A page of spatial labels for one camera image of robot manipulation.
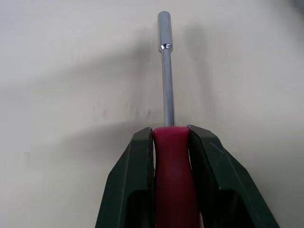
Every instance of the white wall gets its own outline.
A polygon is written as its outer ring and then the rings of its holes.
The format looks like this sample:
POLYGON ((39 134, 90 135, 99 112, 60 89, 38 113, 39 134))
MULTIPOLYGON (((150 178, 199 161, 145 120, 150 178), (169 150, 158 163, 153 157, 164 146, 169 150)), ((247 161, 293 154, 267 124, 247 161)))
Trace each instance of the white wall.
POLYGON ((0 227, 94 227, 132 134, 163 122, 157 15, 171 14, 176 120, 215 133, 281 227, 304 225, 304 17, 288 0, 0 3, 0 227))

